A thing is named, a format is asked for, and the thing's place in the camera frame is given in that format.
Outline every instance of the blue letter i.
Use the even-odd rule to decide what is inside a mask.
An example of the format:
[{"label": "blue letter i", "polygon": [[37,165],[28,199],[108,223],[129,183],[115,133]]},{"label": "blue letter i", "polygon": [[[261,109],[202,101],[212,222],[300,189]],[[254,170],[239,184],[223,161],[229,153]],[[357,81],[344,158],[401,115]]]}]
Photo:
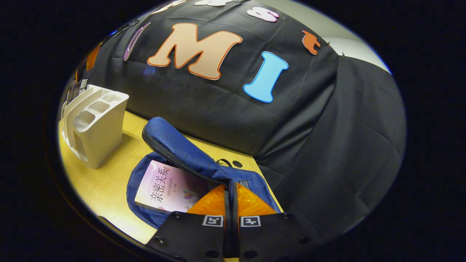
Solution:
[{"label": "blue letter i", "polygon": [[245,84],[243,90],[250,97],[259,101],[270,103],[273,101],[272,89],[277,82],[280,73],[288,69],[285,60],[270,52],[262,52],[264,62],[259,72],[250,84]]}]

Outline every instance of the white wall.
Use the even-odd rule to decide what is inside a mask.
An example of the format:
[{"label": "white wall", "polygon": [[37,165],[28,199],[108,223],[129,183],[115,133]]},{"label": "white wall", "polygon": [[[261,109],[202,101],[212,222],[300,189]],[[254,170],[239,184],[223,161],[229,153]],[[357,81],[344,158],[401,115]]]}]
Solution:
[{"label": "white wall", "polygon": [[330,42],[330,46],[339,55],[343,52],[345,56],[372,63],[390,73],[385,63],[364,40],[330,17],[292,0],[257,1],[276,8],[303,23],[325,41]]}]

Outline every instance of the book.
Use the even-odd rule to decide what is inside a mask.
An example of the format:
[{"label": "book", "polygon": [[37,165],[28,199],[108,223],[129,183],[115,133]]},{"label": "book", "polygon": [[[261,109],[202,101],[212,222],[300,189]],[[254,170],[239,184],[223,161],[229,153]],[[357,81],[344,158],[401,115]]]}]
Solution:
[{"label": "book", "polygon": [[134,201],[138,206],[170,214],[173,211],[188,211],[208,192],[207,181],[152,160]]}]

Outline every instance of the black cloth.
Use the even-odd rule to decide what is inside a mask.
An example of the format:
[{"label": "black cloth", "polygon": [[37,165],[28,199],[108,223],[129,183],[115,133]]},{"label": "black cloth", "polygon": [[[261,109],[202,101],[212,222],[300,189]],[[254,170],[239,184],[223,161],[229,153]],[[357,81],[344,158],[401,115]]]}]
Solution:
[{"label": "black cloth", "polygon": [[[247,14],[252,7],[277,12],[277,22]],[[324,244],[360,222],[385,196],[400,168],[406,137],[404,107],[390,73],[355,58],[342,57],[311,28],[256,1],[222,8],[186,2],[138,18],[137,25],[100,47],[89,84],[130,96],[127,110],[144,118],[163,117],[180,132],[254,156],[285,211]],[[146,23],[127,61],[123,54]],[[147,63],[176,23],[198,25],[198,40],[228,31],[240,35],[208,80],[171,63]],[[302,43],[303,30],[321,44],[317,55]],[[274,100],[248,96],[243,86],[255,78],[261,53],[289,64],[275,83]]]}]

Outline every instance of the zipper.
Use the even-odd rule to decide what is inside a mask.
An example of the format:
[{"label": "zipper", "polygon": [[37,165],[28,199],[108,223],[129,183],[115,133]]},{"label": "zipper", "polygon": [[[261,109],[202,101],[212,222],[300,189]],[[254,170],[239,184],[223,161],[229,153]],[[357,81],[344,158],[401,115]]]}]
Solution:
[{"label": "zipper", "polygon": [[151,137],[149,137],[149,135],[147,134],[146,132],[146,126],[144,126],[143,128],[143,140],[144,142],[154,151],[156,152],[157,154],[161,155],[162,157],[164,157],[170,164],[174,165],[175,167],[189,173],[189,174],[192,174],[192,175],[195,175],[197,177],[199,177],[200,179],[203,179],[203,180],[207,180],[209,182],[213,182],[213,183],[217,183],[217,184],[222,184],[225,186],[225,188],[229,191],[228,189],[228,185],[219,181],[219,180],[216,180],[216,179],[211,179],[211,178],[208,178],[204,175],[202,175],[201,173],[193,170],[192,168],[188,167],[187,165],[183,164],[181,161],[179,161],[178,159],[176,159],[175,157],[171,156],[170,154],[168,154],[167,152],[165,152],[164,150],[158,148],[157,146],[155,146],[155,144],[158,144],[157,141],[153,141]]}]

